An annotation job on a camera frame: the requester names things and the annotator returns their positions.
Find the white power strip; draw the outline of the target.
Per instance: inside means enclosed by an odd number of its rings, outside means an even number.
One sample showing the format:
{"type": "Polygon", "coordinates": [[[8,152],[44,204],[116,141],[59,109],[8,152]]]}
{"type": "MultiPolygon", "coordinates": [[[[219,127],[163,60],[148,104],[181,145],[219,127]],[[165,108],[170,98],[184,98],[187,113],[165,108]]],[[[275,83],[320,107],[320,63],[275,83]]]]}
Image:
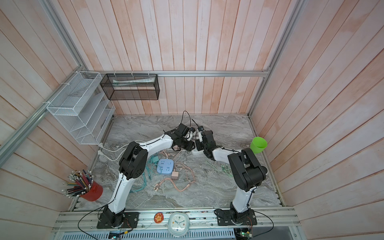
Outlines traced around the white power strip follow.
{"type": "Polygon", "coordinates": [[[204,151],[203,150],[201,150],[201,151],[198,151],[197,149],[193,149],[192,151],[191,151],[191,153],[193,154],[193,155],[204,155],[204,151]]]}

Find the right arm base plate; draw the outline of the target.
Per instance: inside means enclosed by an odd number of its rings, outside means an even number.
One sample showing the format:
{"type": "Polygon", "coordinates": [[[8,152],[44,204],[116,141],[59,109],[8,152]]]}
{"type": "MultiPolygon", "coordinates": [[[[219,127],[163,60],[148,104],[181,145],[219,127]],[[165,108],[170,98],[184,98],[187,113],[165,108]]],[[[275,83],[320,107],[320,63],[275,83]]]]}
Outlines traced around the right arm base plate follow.
{"type": "Polygon", "coordinates": [[[219,226],[257,225],[255,212],[252,209],[248,209],[243,213],[238,213],[235,210],[216,209],[214,214],[217,216],[219,226]]]}

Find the pink usb charger plug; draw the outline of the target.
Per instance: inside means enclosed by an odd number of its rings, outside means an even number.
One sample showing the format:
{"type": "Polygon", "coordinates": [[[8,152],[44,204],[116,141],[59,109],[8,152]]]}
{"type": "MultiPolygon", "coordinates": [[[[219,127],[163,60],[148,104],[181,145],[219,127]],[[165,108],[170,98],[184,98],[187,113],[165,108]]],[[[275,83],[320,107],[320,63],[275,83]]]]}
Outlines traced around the pink usb charger plug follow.
{"type": "Polygon", "coordinates": [[[173,171],[171,173],[171,179],[172,180],[178,180],[179,179],[179,172],[178,171],[173,171]]]}

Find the blue power strip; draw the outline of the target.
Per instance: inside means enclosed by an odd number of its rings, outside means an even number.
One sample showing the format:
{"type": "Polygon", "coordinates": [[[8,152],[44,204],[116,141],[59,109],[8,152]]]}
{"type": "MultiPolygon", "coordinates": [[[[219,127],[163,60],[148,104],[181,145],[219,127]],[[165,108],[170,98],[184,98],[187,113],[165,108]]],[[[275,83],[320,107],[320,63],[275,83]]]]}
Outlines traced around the blue power strip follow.
{"type": "Polygon", "coordinates": [[[170,175],[174,170],[174,161],[171,159],[160,159],[157,172],[161,175],[170,175]]]}

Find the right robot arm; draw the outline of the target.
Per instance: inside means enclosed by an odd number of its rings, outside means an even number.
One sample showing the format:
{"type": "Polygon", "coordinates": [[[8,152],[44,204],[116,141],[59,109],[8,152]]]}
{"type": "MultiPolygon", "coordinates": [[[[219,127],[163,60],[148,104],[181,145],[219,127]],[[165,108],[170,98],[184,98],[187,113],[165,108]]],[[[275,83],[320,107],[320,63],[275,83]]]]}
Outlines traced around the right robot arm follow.
{"type": "Polygon", "coordinates": [[[199,127],[195,143],[198,151],[203,151],[207,158],[229,164],[238,186],[230,209],[214,210],[218,225],[256,225],[255,211],[250,208],[250,201],[256,189],[266,179],[268,169],[260,164],[250,148],[229,150],[217,145],[211,130],[199,127]]]}

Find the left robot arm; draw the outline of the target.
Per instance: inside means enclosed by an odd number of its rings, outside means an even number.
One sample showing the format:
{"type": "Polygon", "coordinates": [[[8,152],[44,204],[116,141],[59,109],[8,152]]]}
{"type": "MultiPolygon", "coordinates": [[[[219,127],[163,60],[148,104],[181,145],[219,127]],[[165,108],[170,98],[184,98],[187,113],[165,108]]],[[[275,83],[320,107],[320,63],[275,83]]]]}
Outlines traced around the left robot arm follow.
{"type": "Polygon", "coordinates": [[[100,223],[112,228],[119,228],[124,223],[126,201],[135,180],[140,177],[146,168],[147,160],[154,154],[172,148],[180,147],[186,151],[195,148],[193,136],[196,129],[184,124],[173,130],[164,132],[153,140],[138,143],[131,142],[119,160],[119,178],[109,203],[104,206],[100,223]]]}

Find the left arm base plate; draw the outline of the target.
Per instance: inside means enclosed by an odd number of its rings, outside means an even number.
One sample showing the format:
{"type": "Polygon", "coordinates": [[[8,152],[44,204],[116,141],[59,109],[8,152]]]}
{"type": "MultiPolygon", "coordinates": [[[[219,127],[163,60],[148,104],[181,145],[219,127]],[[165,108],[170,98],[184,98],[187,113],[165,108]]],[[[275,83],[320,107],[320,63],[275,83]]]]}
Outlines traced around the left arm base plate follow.
{"type": "Polygon", "coordinates": [[[134,229],[138,225],[139,212],[128,213],[102,213],[97,224],[97,229],[134,229]]]}

